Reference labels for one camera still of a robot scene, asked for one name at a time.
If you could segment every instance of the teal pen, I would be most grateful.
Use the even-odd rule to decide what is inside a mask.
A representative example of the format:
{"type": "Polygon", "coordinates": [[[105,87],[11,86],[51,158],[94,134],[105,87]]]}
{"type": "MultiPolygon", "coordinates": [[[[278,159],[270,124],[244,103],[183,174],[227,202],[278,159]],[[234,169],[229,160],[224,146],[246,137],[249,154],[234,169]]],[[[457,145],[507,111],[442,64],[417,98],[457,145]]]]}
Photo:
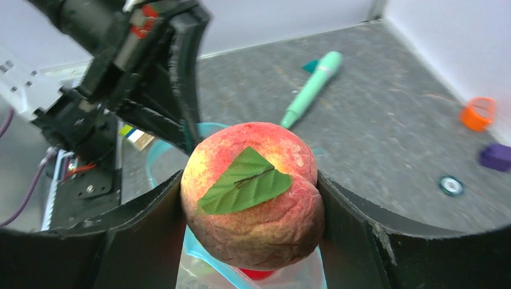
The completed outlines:
{"type": "Polygon", "coordinates": [[[337,51],[331,51],[323,56],[316,69],[298,93],[293,102],[286,109],[282,118],[281,126],[289,129],[307,111],[318,93],[327,81],[335,74],[342,64],[342,55],[337,51]]]}

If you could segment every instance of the gray table surface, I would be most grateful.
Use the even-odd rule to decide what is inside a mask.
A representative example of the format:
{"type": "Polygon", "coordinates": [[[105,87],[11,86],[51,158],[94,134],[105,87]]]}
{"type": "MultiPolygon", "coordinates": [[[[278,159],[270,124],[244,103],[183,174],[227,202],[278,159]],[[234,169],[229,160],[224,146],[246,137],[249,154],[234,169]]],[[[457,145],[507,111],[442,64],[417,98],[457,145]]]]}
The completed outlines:
{"type": "MultiPolygon", "coordinates": [[[[511,221],[511,176],[477,162],[495,140],[459,122],[461,104],[384,23],[200,60],[203,121],[279,123],[309,77],[301,66],[332,50],[344,56],[340,74],[292,128],[323,149],[320,170],[382,207],[442,228],[481,231],[511,221]],[[465,183],[463,196],[439,190],[446,174],[465,183]]],[[[145,153],[124,152],[127,200],[149,185],[145,153]]],[[[176,171],[171,157],[160,161],[161,176],[176,171]]]]}

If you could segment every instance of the purple cube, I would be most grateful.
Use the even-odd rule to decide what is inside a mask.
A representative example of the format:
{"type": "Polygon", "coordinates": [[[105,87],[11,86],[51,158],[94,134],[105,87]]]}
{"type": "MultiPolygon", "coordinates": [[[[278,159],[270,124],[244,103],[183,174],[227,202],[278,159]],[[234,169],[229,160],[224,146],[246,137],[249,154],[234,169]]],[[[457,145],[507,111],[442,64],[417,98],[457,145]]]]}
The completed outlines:
{"type": "Polygon", "coordinates": [[[483,167],[509,172],[511,170],[511,147],[499,143],[490,144],[479,155],[483,167]]]}

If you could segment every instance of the fake fruit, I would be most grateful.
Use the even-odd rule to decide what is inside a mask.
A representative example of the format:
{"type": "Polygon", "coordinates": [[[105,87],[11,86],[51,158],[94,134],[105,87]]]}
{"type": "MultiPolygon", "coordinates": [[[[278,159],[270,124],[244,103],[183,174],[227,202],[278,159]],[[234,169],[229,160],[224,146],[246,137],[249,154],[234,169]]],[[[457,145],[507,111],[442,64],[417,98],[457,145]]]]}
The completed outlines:
{"type": "Polygon", "coordinates": [[[196,147],[183,172],[181,200],[189,228],[213,257],[242,269],[278,270],[309,256],[322,238],[324,206],[317,181],[314,154],[298,136],[272,123],[242,123],[196,147]],[[199,213],[199,200],[247,147],[288,174],[290,187],[235,213],[199,213]]]}

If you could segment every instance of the orange ring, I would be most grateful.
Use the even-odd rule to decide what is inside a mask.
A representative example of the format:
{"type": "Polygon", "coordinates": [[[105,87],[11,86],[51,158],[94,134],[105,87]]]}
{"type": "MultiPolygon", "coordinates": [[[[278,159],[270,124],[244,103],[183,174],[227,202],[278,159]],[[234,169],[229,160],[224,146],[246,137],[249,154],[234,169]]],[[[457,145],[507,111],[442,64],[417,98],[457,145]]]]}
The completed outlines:
{"type": "Polygon", "coordinates": [[[496,106],[497,104],[492,98],[471,99],[460,113],[460,120],[471,130],[484,131],[484,129],[494,121],[496,106]],[[482,110],[487,116],[478,113],[477,109],[482,110]]]}

